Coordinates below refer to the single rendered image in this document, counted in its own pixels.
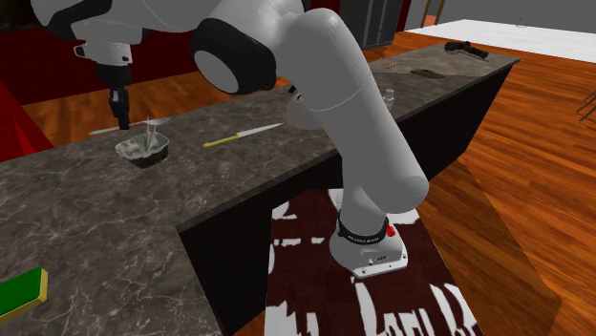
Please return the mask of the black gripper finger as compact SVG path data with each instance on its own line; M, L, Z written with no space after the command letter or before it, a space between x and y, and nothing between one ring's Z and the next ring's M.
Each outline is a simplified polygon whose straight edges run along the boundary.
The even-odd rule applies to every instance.
M130 128L129 96L126 88L111 89L108 97L113 116L118 121L120 130Z

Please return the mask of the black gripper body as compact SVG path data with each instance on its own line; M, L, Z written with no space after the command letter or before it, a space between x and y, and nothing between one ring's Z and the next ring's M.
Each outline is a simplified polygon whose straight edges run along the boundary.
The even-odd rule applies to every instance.
M124 90L133 80L129 65L113 66L96 63L98 79L112 91Z

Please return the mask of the silver table knife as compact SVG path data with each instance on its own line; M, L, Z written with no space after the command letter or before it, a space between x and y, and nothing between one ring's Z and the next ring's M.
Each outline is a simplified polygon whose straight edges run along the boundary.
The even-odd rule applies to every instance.
M157 119L146 119L146 120L142 120L142 121L130 123L129 124L129 127L136 126L136 125L139 125L139 124L146 124L146 125L150 125L150 126L159 126L161 124L164 124L164 123L168 122L169 120L170 120L170 117L157 118ZM110 133L110 132L117 131L117 130L122 130L122 129L120 129L119 126L117 126L117 127L111 127L111 128L106 128L106 129L92 131L92 132L89 133L89 135L90 136L95 136L95 135Z

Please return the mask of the silver bowl with dark base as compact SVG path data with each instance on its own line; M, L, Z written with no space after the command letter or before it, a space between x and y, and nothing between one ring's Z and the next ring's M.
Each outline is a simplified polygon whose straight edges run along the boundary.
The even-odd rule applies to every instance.
M115 146L116 153L138 168L148 168L168 157L170 140L167 136L154 132L142 133L121 141Z

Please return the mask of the red sofa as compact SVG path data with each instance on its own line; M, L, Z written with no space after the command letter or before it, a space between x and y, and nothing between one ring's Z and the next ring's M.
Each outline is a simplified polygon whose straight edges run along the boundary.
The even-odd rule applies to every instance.
M0 81L0 162L52 148L51 142Z

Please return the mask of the green book with yellow edge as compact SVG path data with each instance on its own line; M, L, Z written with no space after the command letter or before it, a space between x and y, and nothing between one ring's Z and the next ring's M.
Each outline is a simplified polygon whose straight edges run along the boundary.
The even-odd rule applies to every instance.
M0 283L0 325L44 303L48 279L48 272L36 267Z

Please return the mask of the dark grey cabinet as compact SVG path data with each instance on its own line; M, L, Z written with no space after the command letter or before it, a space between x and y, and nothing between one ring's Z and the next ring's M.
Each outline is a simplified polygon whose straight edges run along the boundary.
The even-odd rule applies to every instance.
M362 50L393 43L403 0L341 0L340 16Z

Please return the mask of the wooden chair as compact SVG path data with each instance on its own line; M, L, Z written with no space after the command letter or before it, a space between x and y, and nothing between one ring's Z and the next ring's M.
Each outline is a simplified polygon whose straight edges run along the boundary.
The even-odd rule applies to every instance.
M421 28L438 24L445 1L446 0L427 0L420 24Z

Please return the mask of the black elongated tool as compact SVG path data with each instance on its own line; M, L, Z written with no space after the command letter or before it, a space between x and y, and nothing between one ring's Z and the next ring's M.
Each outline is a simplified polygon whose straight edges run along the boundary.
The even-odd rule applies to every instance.
M477 49L475 47L471 46L471 43L469 41L465 41L465 42L458 42L458 41L450 41L447 42L444 45L444 50L446 52L453 52L453 51L465 51L469 54L475 55L477 57L480 57L482 59L485 59L488 55L489 52Z

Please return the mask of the white table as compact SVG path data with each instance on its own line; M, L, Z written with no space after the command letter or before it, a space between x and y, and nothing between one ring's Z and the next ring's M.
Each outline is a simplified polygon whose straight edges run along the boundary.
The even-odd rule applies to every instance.
M468 19L412 29L409 32L596 64L596 33Z

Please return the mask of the yellow handled knife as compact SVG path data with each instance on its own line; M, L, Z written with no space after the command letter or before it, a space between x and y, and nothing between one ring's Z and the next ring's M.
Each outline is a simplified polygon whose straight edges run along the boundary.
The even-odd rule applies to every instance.
M216 146L216 145L219 145L219 144L222 144L222 143L231 141L231 140L235 140L235 139L238 139L238 138L241 138L241 137L247 137L247 136L251 136L251 135L254 135L254 134L258 134L258 133L261 133L263 131L266 131L266 130L269 130L269 129L273 129L273 128L279 127L279 126L281 126L283 124L284 124L283 122L282 123L274 123L274 124L270 124L270 125L266 125L266 126L261 126L261 127L253 128L253 129L250 129L250 130L244 130L244 131L241 131L241 132L236 133L234 136L229 136L229 137L221 138L221 139L218 139L218 140L215 140L215 141L205 142L202 145L202 147L203 148L209 148L209 147Z

